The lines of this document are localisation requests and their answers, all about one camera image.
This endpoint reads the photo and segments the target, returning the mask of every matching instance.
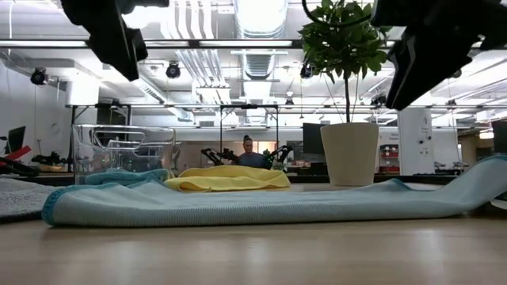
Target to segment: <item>desk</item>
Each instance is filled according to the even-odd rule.
[[[4,284],[503,284],[507,217],[168,229],[0,226]]]

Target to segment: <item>security camera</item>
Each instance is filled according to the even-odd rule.
[[[37,86],[45,86],[49,81],[49,76],[46,74],[46,69],[37,67],[30,77],[30,82]]]
[[[386,104],[386,101],[387,101],[386,94],[380,93],[372,97],[372,102],[370,103],[370,105],[381,107]]]
[[[171,62],[169,63],[169,67],[166,70],[167,78],[175,79],[179,78],[181,75],[180,67],[178,67],[178,63]]]
[[[453,73],[451,75],[451,77],[449,78],[459,78],[461,76],[461,74],[463,74],[463,72],[461,71],[461,69],[458,69],[455,73]]]
[[[299,75],[302,79],[311,78],[313,75],[314,69],[311,67],[310,64],[304,64],[303,67],[301,67],[301,71],[299,72]]]

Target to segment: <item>potted plant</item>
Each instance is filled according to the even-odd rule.
[[[360,76],[364,79],[368,70],[376,74],[386,62],[387,55],[379,48],[390,28],[375,28],[364,21],[371,12],[370,4],[362,7],[358,2],[322,0],[310,12],[314,21],[299,31],[305,63],[313,68],[313,75],[324,74],[333,84],[335,77],[343,78],[345,85],[346,123],[321,129],[328,172],[334,185],[364,186],[373,182],[375,174],[379,127],[373,123],[351,122],[349,93],[353,75],[357,80]]]

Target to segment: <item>clear glass container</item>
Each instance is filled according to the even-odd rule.
[[[168,127],[75,124],[72,128],[76,184],[107,169],[168,169],[176,134]]]

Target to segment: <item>computer monitor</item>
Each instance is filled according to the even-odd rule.
[[[6,145],[6,154],[12,154],[23,147],[25,129],[26,127],[18,127],[9,131],[9,136],[7,137],[9,143]]]
[[[507,153],[507,121],[494,121],[493,127],[493,145],[495,153]]]
[[[303,152],[305,154],[324,154],[320,128],[326,126],[320,123],[303,123]]]

